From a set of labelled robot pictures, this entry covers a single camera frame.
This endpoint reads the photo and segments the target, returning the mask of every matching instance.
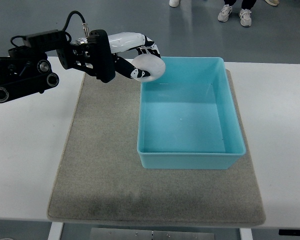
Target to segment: white sneaker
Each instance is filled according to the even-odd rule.
[[[239,17],[241,18],[240,23],[244,27],[250,27],[252,20],[251,20],[251,11],[248,9],[241,9],[239,12]]]
[[[173,8],[178,7],[179,3],[180,3],[180,0],[170,0],[169,1],[170,7],[173,7]]]
[[[224,5],[223,8],[221,9],[221,12],[218,15],[218,20],[220,22],[225,23],[229,19],[229,15],[232,13],[232,6],[229,4]]]

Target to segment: light blue plastic bin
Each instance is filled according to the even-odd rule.
[[[147,169],[228,169],[246,153],[220,57],[162,57],[141,84],[137,151]]]

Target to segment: person's leg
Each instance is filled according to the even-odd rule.
[[[224,5],[232,6],[237,0],[224,0]]]
[[[241,8],[251,10],[254,7],[256,1],[257,0],[243,0]]]

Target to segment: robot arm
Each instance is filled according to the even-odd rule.
[[[71,35],[66,29],[73,14],[81,17],[85,37],[71,42]],[[13,40],[16,38],[22,38],[24,45],[15,45]],[[120,52],[137,49],[139,55],[151,55],[162,61],[157,46],[146,36],[131,32],[108,36],[101,29],[89,32],[86,21],[77,11],[69,14],[62,30],[15,36],[11,43],[15,47],[8,51],[9,57],[0,57],[0,103],[43,93],[58,85],[59,77],[52,71],[46,54],[48,51],[56,50],[64,69],[86,72],[104,83],[110,82],[116,72],[139,81],[142,78],[153,79],[149,78],[151,71],[135,67],[119,57]]]

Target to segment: gray floor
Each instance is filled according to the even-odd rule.
[[[257,0],[252,26],[242,27],[234,5],[228,22],[218,22],[222,0],[181,0],[177,8],[169,0],[0,0],[0,57],[13,46],[10,38],[53,29],[61,30],[72,10],[80,11],[90,30],[108,35],[137,32],[154,40],[162,56],[222,57],[225,62],[300,64],[300,0],[281,0],[278,7]],[[81,21],[74,16],[67,31],[72,39],[83,37]],[[136,51],[121,54],[134,58]],[[89,239],[91,225],[66,224],[62,239]],[[40,222],[0,220],[0,238],[47,239],[49,225]],[[238,237],[234,229],[233,237]],[[299,239],[278,236],[277,229],[254,230],[254,239]]]

